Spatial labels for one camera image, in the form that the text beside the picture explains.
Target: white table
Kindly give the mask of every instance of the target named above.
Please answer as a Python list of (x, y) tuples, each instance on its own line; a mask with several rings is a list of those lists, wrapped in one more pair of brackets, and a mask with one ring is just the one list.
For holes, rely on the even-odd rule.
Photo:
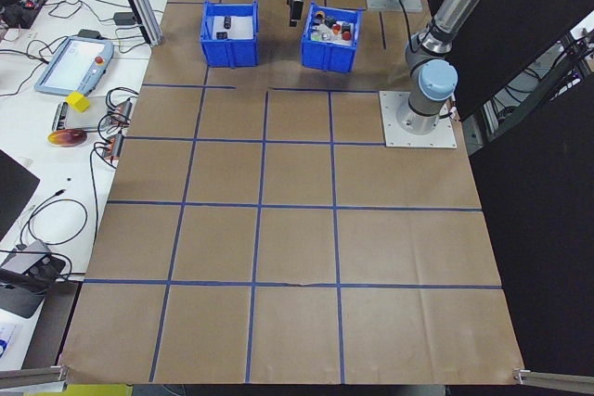
[[(126, 0), (107, 1), (127, 5)], [(155, 10), (164, 11), (167, 0), (150, 0), (150, 2)], [(103, 19), (111, 18), (116, 11), (129, 11), (128, 8), (109, 6), (91, 0), (88, 0), (88, 3)], [(67, 14), (69, 10), (66, 7), (63, 8), (59, 13)], [(60, 36), (76, 34), (81, 29), (97, 30), (104, 36), (115, 37), (117, 27), (111, 25), (112, 22), (98, 22), (88, 10), (79, 11), (71, 19), (49, 17), (48, 10), (49, 8), (41, 10), (30, 30), (23, 30), (20, 33), (11, 31), (7, 34), (7, 39), (15, 39), (17, 36), (18, 39), (14, 43), (3, 41), (0, 43), (0, 48), (24, 50), (32, 39), (49, 43)], [(156, 13), (156, 15), (158, 19), (161, 19), (161, 13)], [(142, 40), (135, 39), (124, 42), (125, 45), (132, 45), (141, 43)], [(149, 57), (150, 48), (148, 45), (142, 45), (126, 54), (121, 54), (116, 48), (108, 72), (90, 96), (101, 96), (95, 100), (102, 102), (103, 96), (116, 86), (139, 90)], [(37, 61), (20, 56), (1, 55), (0, 60), (0, 95), (14, 92), (38, 64)], [(0, 97), (0, 148), (17, 160), (25, 160), (30, 164), (29, 169), (41, 180), (25, 212), (62, 188), (67, 190), (61, 196), (62, 198), (74, 198), (86, 206), (89, 211), (89, 221), (83, 232), (72, 242), (52, 249), (71, 258), (74, 272), (84, 273), (93, 248), (95, 221), (89, 153), (93, 142), (97, 141), (98, 137), (91, 134), (83, 145), (69, 148), (55, 147), (47, 142), (46, 138), (51, 132), (57, 105), (63, 101), (63, 97), (43, 95), (33, 90), (33, 85), (43, 69), (43, 67), (39, 68), (32, 79), (23, 86), (18, 96)], [(114, 95), (114, 99), (117, 102), (118, 97), (124, 100), (128, 96)], [(94, 166), (100, 218), (110, 192), (114, 172), (100, 160), (96, 160)], [(56, 241), (67, 238), (76, 232), (82, 221), (83, 212), (80, 208), (68, 203), (60, 203), (53, 211), (45, 211), (35, 219), (35, 230), (39, 236)], [(0, 243), (1, 249), (14, 247), (15, 240), (18, 240), (19, 237), (19, 223), (17, 222), (11, 228)], [(0, 254), (0, 261), (5, 257), (6, 254)], [(19, 325), (5, 355), (0, 358), (0, 371), (22, 367), (41, 309), (42, 307), (30, 319), (23, 319), (15, 314), (0, 310), (0, 322)]]

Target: blue plastic crate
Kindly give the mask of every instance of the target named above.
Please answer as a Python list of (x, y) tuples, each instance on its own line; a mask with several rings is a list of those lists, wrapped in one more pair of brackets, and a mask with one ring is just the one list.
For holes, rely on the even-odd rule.
[[(216, 39), (214, 18), (252, 17), (252, 39)], [(252, 4), (213, 4), (204, 2), (200, 44), (210, 67), (254, 67), (258, 65), (258, 2)]]
[[(332, 42), (312, 41), (312, 24), (314, 14), (317, 11), (324, 11), (326, 16), (332, 16), (336, 20), (354, 24), (353, 45), (337, 45)], [(361, 10), (351, 11), (347, 9), (327, 8), (318, 6), (312, 2), (309, 7), (309, 15), (305, 23), (305, 30), (301, 40), (301, 61), (305, 67), (323, 71), (338, 71), (347, 73), (353, 69), (355, 62), (356, 47), (359, 42), (359, 29), (361, 28)]]

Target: yellow block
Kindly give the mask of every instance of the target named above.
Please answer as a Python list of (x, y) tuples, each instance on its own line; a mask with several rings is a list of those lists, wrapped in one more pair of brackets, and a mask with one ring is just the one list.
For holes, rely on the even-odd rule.
[(132, 396), (128, 385), (69, 385), (62, 393), (25, 393), (24, 396)]
[(80, 111), (81, 113), (91, 106), (89, 100), (82, 93), (78, 92), (72, 92), (66, 96), (66, 102), (68, 102), (73, 109)]

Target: brown paper mat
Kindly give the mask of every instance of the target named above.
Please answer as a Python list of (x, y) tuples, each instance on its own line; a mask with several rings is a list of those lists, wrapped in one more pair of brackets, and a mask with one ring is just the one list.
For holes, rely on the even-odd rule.
[(512, 383), (522, 358), (459, 125), (457, 150), (382, 143), (375, 92), (409, 87), (402, 15), (365, 12), (353, 72), (330, 73), (301, 66), (285, 0), (258, 0), (260, 65), (209, 69), (203, 1), (166, 8), (70, 381)]

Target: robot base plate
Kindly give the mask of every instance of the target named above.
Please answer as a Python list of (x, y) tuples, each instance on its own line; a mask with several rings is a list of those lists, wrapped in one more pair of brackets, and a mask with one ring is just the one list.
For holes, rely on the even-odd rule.
[[(381, 120), (383, 136), (387, 147), (406, 148), (457, 148), (456, 137), (450, 119), (439, 120), (430, 134), (412, 134), (407, 132), (396, 120), (396, 111), (409, 92), (380, 92)], [(447, 106), (441, 111), (447, 114)]]

